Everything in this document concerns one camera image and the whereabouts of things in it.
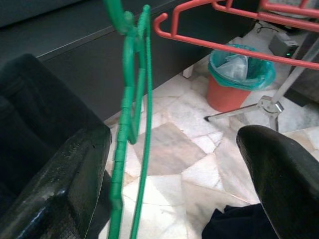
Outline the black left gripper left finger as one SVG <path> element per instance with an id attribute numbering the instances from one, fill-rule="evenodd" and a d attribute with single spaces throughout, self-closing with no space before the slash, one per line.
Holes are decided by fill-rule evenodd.
<path id="1" fill-rule="evenodd" d="M 110 219 L 106 125 L 69 138 L 0 220 L 3 239 L 96 239 Z"/>

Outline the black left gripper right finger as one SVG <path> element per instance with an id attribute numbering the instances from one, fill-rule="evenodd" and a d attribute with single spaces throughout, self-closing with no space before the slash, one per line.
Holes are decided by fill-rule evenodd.
<path id="1" fill-rule="evenodd" d="M 280 239 L 319 237 L 319 162 L 295 140 L 261 125 L 236 143 L 256 194 Z"/>

